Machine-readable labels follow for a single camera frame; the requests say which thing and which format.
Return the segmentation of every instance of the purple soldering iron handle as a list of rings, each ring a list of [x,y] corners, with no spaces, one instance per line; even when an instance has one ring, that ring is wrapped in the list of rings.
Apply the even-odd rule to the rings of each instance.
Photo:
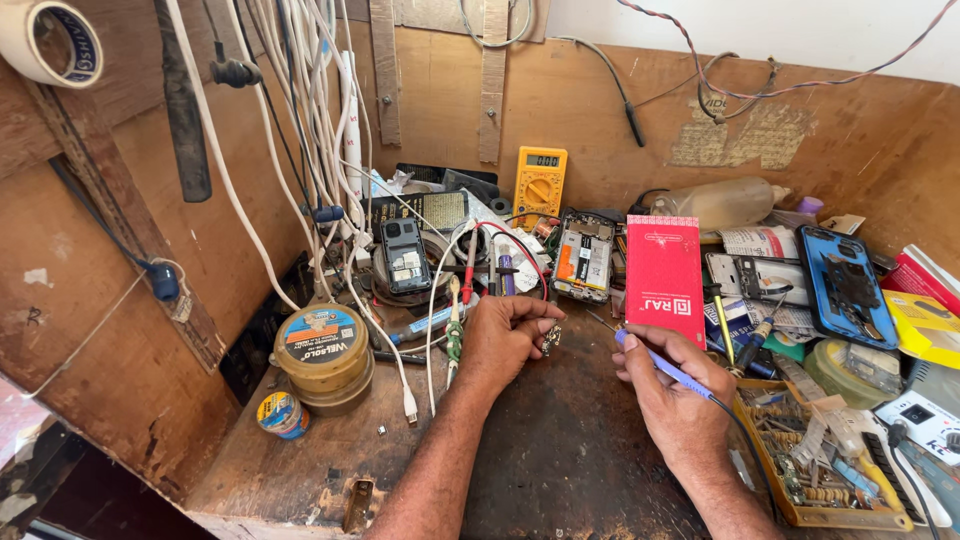
[[[623,340],[627,338],[628,334],[629,332],[627,329],[620,329],[616,331],[616,342],[620,345],[623,345]],[[650,349],[647,349],[647,353],[649,353],[650,358],[654,360],[654,365],[657,366],[657,369],[672,377],[676,382],[679,382],[683,386],[686,386],[706,399],[710,399],[713,396],[713,392],[710,392],[705,386],[697,382],[690,375],[684,373],[684,371],[679,367],[663,359],[663,356],[654,353]]]

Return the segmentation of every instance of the hand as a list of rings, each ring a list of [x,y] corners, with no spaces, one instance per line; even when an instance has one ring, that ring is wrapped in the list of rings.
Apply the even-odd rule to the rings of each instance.
[[[492,405],[527,357],[543,354],[543,335],[565,319],[558,307],[526,296],[485,296],[469,314],[455,385],[481,390]]]
[[[647,346],[650,343],[680,366],[680,369],[708,388],[727,406],[732,406],[736,379],[710,361],[692,341],[676,331],[646,325],[627,325],[622,353],[613,355],[616,375],[631,382],[650,436],[663,460],[681,481],[702,470],[705,463],[727,458],[727,426],[730,416],[716,403],[674,381],[654,368]]]

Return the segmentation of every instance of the masking tape roll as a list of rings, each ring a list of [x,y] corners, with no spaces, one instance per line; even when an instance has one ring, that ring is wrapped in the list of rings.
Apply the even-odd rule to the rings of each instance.
[[[70,63],[58,73],[36,45],[34,25],[52,15],[70,37]],[[82,13],[57,0],[0,0],[0,55],[21,75],[46,85],[86,88],[104,71],[100,39]]]

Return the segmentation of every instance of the blue phone case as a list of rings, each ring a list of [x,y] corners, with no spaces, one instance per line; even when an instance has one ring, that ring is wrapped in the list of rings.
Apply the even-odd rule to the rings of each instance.
[[[806,277],[806,291],[810,299],[810,310],[813,315],[814,328],[824,335],[839,337],[848,341],[892,351],[897,348],[899,341],[894,328],[890,311],[883,301],[879,282],[876,280],[874,266],[867,255],[867,246],[863,240],[848,234],[835,233],[811,225],[803,225],[797,229],[797,251],[804,262]],[[843,312],[831,301],[829,293],[832,285],[828,280],[827,264],[824,256],[835,256],[852,262],[864,269],[865,277],[874,288],[874,294],[879,299],[879,307],[866,308],[855,305],[862,312],[869,313],[874,328],[883,337],[883,340],[873,339],[861,333],[857,326],[848,319]]]

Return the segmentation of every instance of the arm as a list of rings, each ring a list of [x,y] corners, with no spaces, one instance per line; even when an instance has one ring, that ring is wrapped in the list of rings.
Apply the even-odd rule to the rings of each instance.
[[[733,468],[726,438],[730,417],[714,402],[656,370],[647,346],[636,337],[663,350],[727,406],[736,390],[733,375],[675,331],[643,325],[628,325],[627,330],[632,335],[624,340],[624,352],[613,355],[616,374],[634,385],[650,436],[710,534],[717,539],[783,538]]]
[[[556,306],[527,297],[480,301],[464,330],[457,378],[365,539],[459,537],[487,414],[527,357],[542,356],[543,334],[565,317]]]

